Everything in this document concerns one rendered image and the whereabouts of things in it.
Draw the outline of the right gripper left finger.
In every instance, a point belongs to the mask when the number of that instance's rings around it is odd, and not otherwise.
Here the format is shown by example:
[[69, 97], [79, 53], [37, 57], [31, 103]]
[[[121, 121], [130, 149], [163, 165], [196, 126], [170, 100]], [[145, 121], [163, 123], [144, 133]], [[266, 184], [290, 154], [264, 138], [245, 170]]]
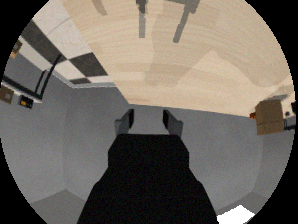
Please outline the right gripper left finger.
[[129, 129], [132, 128], [134, 121], [134, 109], [129, 109], [121, 119], [114, 121], [114, 129], [116, 129], [116, 137], [120, 133], [128, 133]]

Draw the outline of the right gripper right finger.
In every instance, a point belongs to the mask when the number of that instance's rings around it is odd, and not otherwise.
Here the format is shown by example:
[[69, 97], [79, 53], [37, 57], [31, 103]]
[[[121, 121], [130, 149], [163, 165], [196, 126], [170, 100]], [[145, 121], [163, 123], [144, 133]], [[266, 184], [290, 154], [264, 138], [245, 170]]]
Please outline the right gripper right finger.
[[176, 117], [174, 117], [172, 113], [168, 111], [168, 109], [164, 109], [162, 123], [164, 123], [165, 128], [168, 129], [169, 135], [178, 135], [181, 137], [184, 123], [182, 123], [181, 120], [177, 120]]

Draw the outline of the brown cardboard box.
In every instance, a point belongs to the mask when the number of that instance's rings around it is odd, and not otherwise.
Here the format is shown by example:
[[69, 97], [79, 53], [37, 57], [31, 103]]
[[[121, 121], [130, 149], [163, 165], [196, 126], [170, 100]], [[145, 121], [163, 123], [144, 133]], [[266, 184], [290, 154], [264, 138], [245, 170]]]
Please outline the brown cardboard box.
[[283, 112], [281, 100], [259, 101], [255, 107], [257, 136], [283, 132]]

